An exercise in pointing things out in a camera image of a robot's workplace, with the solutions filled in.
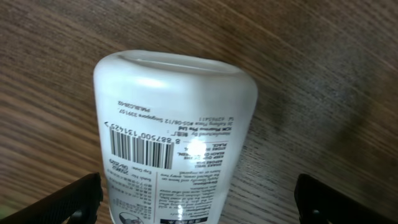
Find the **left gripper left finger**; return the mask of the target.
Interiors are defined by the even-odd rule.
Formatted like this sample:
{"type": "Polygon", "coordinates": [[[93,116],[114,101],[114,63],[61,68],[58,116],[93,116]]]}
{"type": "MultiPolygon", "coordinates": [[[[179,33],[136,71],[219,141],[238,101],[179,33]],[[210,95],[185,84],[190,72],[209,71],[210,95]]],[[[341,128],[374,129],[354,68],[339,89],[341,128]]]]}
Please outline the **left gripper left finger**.
{"type": "Polygon", "coordinates": [[[100,174],[91,173],[1,219],[1,224],[95,224],[102,201],[100,174]]]}

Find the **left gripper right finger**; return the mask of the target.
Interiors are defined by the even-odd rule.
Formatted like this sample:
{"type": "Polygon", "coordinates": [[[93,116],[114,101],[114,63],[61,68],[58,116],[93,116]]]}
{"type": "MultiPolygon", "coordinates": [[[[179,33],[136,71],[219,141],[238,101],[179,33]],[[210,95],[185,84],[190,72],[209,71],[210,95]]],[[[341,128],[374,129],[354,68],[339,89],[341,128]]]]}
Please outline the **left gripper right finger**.
{"type": "Polygon", "coordinates": [[[300,224],[395,224],[308,174],[298,176],[294,199],[300,224]]]}

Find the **white spray bottle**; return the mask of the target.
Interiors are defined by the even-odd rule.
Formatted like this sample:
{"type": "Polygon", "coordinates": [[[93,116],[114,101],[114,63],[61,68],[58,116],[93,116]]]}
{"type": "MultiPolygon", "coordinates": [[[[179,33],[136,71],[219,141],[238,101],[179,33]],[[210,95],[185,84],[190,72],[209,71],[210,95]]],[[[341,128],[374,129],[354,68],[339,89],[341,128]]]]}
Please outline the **white spray bottle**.
{"type": "Polygon", "coordinates": [[[218,223],[258,96],[234,65],[127,50],[93,71],[113,223],[218,223]]]}

